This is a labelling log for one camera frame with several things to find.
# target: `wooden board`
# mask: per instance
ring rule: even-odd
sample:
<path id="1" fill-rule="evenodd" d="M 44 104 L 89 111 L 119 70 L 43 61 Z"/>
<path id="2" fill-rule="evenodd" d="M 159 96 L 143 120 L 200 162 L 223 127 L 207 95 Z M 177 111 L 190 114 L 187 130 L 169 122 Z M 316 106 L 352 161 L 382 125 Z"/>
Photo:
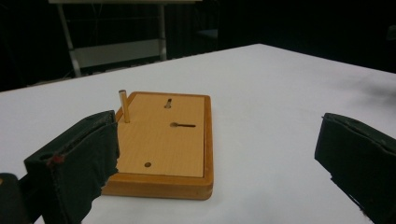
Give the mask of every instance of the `wooden board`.
<path id="1" fill-rule="evenodd" d="M 134 92 L 128 108 L 129 123 L 122 109 L 116 115 L 119 173 L 103 193 L 208 199 L 213 188 L 210 97 Z"/>

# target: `wooden dowel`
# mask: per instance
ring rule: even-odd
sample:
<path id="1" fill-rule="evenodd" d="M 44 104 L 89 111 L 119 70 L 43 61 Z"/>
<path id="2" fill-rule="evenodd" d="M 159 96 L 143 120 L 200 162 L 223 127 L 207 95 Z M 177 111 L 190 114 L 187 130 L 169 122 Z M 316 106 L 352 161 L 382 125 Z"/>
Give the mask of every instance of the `wooden dowel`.
<path id="1" fill-rule="evenodd" d="M 121 100 L 121 106 L 122 106 L 122 111 L 124 114 L 124 121 L 125 123 L 129 123 L 129 109 L 128 109 L 128 101 L 127 101 L 127 97 L 126 97 L 126 91 L 125 90 L 121 90 L 119 91 L 120 94 L 120 100 Z"/>

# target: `white table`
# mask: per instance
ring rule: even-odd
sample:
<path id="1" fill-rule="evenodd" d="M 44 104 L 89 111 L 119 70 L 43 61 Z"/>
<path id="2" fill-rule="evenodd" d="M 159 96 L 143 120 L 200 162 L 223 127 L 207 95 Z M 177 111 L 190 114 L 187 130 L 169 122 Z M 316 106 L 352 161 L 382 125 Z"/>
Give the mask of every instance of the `white table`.
<path id="1" fill-rule="evenodd" d="M 0 171 L 118 90 L 208 94 L 215 186 L 207 201 L 101 196 L 83 223 L 371 223 L 314 160 L 325 112 L 396 136 L 396 74 L 253 45 L 0 93 Z"/>

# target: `hole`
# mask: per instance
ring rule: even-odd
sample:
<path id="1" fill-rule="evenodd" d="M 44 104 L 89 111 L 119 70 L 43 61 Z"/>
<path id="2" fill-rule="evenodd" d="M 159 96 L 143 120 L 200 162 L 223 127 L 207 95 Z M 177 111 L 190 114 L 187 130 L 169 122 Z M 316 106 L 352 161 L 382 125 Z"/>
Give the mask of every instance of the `hole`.
<path id="1" fill-rule="evenodd" d="M 166 102 L 166 105 L 165 105 L 164 107 L 165 107 L 166 109 L 169 109 L 170 107 L 172 107 L 171 104 L 172 104 L 172 99 L 169 98 L 169 99 L 168 99 L 168 102 Z"/>
<path id="2" fill-rule="evenodd" d="M 52 154 L 45 154 L 45 155 L 40 156 L 40 160 L 45 161 L 51 157 L 52 157 Z"/>
<path id="3" fill-rule="evenodd" d="M 195 128 L 196 127 L 195 124 L 179 124 L 177 122 L 172 122 L 169 126 L 171 126 L 172 128 L 176 128 L 176 127 Z"/>

